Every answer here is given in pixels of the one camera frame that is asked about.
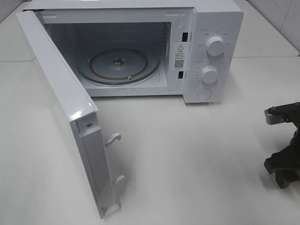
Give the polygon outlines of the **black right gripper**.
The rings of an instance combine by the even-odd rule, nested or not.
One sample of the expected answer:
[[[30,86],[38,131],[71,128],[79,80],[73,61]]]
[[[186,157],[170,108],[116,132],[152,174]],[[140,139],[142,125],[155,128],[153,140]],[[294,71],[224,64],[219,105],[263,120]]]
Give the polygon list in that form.
[[[275,181],[281,189],[300,181],[300,111],[286,110],[284,115],[286,122],[292,122],[297,129],[285,151],[272,154],[264,162],[268,173],[275,173]]]

